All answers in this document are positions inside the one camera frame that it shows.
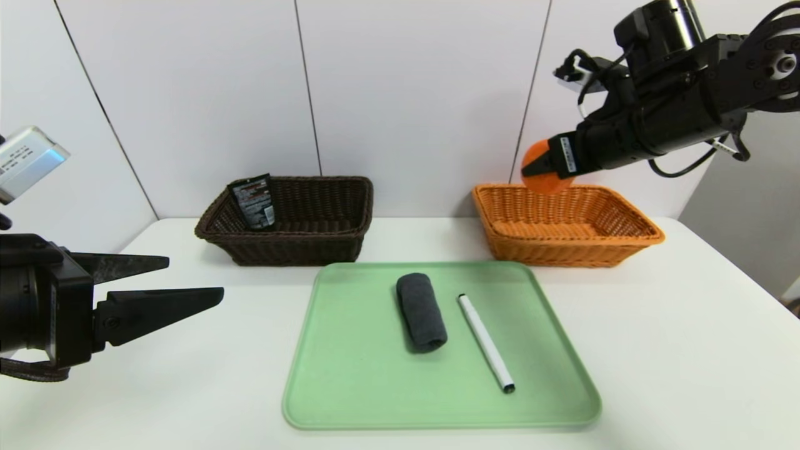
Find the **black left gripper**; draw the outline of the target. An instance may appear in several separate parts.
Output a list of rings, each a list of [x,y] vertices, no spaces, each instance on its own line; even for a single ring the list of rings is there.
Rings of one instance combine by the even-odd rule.
[[[37,349],[55,368],[88,362],[211,309],[223,287],[110,291],[92,313],[94,284],[169,267],[165,256],[68,252],[37,234],[2,234],[2,352]]]

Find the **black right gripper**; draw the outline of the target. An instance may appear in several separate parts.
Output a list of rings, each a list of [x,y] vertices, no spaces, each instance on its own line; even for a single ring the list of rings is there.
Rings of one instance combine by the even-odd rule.
[[[643,159],[638,125],[642,108],[594,111],[574,131],[552,137],[549,150],[528,150],[522,160],[523,178],[558,173],[561,178],[614,170]]]

